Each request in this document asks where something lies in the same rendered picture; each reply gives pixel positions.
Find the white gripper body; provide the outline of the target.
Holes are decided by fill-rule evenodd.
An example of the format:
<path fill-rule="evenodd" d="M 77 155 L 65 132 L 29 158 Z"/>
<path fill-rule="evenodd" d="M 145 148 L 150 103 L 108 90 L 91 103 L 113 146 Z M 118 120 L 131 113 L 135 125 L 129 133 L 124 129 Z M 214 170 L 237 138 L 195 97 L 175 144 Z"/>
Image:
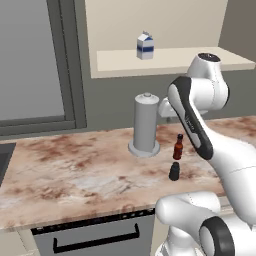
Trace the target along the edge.
<path fill-rule="evenodd" d="M 165 97 L 161 101 L 158 108 L 158 113 L 162 118 L 172 118 L 177 116 L 176 112 L 171 107 L 171 104 L 169 103 L 169 100 L 167 97 Z"/>

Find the brown condiment bottle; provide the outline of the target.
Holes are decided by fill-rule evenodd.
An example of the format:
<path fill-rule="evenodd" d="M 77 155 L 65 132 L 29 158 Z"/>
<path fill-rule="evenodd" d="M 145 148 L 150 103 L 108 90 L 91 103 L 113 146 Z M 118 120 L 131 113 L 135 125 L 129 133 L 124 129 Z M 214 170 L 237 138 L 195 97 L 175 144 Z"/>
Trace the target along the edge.
<path fill-rule="evenodd" d="M 174 145 L 174 151 L 173 151 L 173 158 L 175 160 L 180 160 L 182 156 L 182 151 L 183 151 L 183 135 L 178 134 L 177 135 L 177 142 Z"/>

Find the black shaker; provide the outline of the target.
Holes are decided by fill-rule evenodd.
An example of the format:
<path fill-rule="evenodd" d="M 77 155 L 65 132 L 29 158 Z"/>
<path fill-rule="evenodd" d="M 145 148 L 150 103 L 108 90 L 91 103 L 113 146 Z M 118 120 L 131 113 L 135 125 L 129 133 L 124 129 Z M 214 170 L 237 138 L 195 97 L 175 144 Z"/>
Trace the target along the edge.
<path fill-rule="evenodd" d="M 180 174 L 180 165 L 178 162 L 174 162 L 170 168 L 169 179 L 172 181 L 177 181 Z"/>

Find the beige open cabinet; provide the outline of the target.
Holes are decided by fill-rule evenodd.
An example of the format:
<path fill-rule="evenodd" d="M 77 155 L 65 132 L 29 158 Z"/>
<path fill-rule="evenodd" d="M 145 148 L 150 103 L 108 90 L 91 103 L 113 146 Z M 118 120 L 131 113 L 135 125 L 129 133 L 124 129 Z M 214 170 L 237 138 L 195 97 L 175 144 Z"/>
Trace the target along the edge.
<path fill-rule="evenodd" d="M 255 62 L 219 46 L 228 0 L 85 0 L 93 78 L 185 73 L 209 52 L 224 71 L 250 70 Z M 137 57 L 143 31 L 154 40 L 152 59 Z"/>

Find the taupe cabinet door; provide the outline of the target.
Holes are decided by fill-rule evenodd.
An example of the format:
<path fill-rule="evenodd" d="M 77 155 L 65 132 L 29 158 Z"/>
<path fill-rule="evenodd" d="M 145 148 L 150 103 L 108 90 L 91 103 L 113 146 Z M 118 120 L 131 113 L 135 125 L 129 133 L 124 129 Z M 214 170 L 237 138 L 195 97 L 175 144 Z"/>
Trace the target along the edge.
<path fill-rule="evenodd" d="M 256 0 L 228 0 L 219 46 L 256 62 Z"/>

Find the white and blue milk carton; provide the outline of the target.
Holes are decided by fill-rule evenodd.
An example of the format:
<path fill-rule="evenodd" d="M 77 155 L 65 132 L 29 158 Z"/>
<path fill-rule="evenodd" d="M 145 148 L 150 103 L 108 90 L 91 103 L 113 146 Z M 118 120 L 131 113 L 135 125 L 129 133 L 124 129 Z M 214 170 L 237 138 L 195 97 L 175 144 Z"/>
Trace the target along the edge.
<path fill-rule="evenodd" d="M 137 38 L 137 57 L 141 60 L 152 59 L 154 54 L 154 40 L 152 36 L 143 31 Z"/>

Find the grey dishwasher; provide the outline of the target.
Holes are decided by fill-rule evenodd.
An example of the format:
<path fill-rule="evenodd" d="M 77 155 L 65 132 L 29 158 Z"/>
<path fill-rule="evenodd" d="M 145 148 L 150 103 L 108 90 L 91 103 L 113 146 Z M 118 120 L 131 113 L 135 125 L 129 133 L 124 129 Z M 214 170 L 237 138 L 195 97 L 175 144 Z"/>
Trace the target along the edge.
<path fill-rule="evenodd" d="M 49 225 L 31 230 L 41 256 L 150 256 L 155 209 L 140 210 L 82 221 Z M 140 237 L 80 250 L 55 254 L 53 239 L 58 245 L 117 236 L 135 231 L 137 223 Z"/>

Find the dark grey hob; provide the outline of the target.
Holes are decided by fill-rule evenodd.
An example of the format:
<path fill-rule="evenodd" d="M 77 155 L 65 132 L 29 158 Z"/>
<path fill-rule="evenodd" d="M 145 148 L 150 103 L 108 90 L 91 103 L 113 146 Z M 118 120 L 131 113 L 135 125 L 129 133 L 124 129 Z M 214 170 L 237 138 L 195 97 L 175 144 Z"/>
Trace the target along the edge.
<path fill-rule="evenodd" d="M 0 144 L 0 186 L 4 180 L 15 146 L 15 143 Z"/>

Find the beige base cupboard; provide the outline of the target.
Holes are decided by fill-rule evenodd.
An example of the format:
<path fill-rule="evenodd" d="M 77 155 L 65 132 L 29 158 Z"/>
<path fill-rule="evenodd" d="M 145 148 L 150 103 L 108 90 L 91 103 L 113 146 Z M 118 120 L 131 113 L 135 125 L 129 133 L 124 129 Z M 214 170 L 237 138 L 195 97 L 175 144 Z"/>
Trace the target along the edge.
<path fill-rule="evenodd" d="M 0 234 L 0 256 L 22 256 L 36 250 L 30 230 Z"/>

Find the grey window frame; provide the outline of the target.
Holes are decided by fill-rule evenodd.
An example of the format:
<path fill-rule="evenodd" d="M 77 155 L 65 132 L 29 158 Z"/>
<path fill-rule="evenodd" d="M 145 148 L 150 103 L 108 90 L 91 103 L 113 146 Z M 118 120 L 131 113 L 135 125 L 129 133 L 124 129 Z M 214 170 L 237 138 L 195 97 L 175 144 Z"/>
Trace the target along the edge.
<path fill-rule="evenodd" d="M 0 0 L 0 136 L 86 126 L 75 0 Z"/>

